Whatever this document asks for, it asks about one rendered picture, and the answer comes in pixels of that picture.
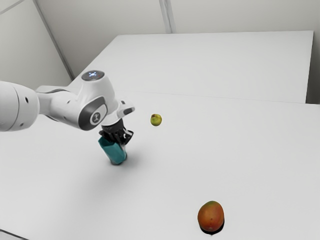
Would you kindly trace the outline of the small green apple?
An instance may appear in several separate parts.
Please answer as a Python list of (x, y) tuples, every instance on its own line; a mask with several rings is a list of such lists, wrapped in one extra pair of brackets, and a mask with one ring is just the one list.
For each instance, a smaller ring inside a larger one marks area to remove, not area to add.
[(157, 113), (152, 114), (150, 117), (150, 123), (155, 127), (159, 126), (162, 123), (161, 115)]

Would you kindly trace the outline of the red orange mango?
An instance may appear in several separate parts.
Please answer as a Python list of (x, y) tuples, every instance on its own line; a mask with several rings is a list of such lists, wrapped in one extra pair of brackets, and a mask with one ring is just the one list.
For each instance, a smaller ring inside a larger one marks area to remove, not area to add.
[(215, 232), (225, 221), (223, 207), (217, 201), (208, 201), (199, 209), (197, 220), (201, 229), (206, 232)]

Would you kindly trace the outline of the teal faceted mug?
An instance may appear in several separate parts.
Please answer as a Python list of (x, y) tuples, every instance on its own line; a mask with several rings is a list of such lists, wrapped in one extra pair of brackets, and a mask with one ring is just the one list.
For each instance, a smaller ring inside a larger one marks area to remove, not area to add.
[(122, 149), (118, 143), (108, 141), (103, 136), (100, 137), (98, 143), (113, 165), (120, 165), (127, 159), (124, 158)]

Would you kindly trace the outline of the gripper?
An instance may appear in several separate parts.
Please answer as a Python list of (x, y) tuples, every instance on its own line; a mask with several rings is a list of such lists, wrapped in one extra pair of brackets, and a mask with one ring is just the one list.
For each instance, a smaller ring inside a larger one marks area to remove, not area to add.
[(127, 130), (122, 119), (112, 125), (102, 125), (99, 134), (111, 143), (119, 144), (123, 158), (127, 158), (126, 144), (131, 140), (134, 132)]

